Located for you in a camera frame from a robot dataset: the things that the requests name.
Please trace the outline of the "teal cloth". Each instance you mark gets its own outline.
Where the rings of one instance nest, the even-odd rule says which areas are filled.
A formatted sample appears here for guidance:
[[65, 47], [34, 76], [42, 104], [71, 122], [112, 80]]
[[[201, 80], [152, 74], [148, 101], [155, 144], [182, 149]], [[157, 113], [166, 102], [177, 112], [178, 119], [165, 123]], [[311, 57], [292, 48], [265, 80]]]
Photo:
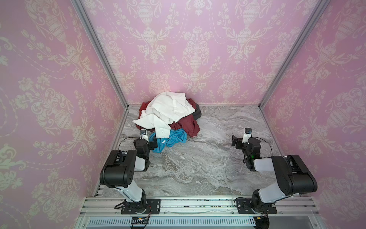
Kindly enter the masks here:
[[156, 139], [157, 148], [153, 150], [154, 153], [161, 153], [165, 147], [173, 147], [177, 143], [187, 142], [187, 133], [181, 128], [178, 130], [170, 130], [168, 138], [156, 138], [156, 134], [152, 133], [149, 136], [149, 141], [153, 142]]

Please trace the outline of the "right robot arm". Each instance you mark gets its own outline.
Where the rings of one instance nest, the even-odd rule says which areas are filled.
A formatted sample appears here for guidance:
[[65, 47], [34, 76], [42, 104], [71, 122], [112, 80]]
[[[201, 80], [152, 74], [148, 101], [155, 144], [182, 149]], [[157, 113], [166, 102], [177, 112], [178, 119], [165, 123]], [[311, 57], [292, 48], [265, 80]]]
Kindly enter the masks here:
[[317, 191], [317, 181], [299, 155], [261, 157], [260, 139], [232, 136], [232, 146], [244, 154], [243, 163], [251, 172], [274, 172], [276, 182], [257, 189], [250, 199], [237, 198], [234, 201], [240, 214], [247, 212], [276, 214], [276, 202], [294, 194]]

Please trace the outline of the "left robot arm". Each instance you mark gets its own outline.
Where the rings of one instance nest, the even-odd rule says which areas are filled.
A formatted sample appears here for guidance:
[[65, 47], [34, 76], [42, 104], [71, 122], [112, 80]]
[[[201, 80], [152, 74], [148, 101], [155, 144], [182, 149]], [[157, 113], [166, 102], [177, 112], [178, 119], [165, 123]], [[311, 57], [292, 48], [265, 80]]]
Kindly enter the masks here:
[[100, 183], [122, 194], [125, 200], [116, 205], [121, 214], [159, 214], [160, 199], [147, 198], [144, 189], [134, 181], [135, 172], [146, 172], [150, 166], [150, 151], [157, 140], [134, 140], [135, 150], [112, 150], [101, 170]]

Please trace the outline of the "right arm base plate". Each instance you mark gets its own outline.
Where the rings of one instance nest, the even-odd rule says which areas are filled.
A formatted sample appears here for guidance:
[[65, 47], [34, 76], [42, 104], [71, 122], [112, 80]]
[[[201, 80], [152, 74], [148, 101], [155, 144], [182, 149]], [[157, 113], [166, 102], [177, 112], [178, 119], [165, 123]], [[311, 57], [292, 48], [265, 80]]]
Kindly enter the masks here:
[[248, 198], [239, 197], [234, 200], [234, 206], [239, 214], [277, 214], [274, 203], [262, 203], [260, 200], [252, 201]]

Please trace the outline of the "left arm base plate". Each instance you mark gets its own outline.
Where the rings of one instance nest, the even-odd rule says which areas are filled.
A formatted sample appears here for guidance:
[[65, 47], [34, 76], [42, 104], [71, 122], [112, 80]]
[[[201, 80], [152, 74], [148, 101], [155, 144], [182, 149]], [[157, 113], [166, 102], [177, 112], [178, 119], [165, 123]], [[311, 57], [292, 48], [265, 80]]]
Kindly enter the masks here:
[[132, 203], [124, 201], [121, 207], [122, 215], [141, 215], [152, 214], [158, 215], [160, 213], [161, 199], [148, 198], [147, 200], [141, 200], [138, 203]]

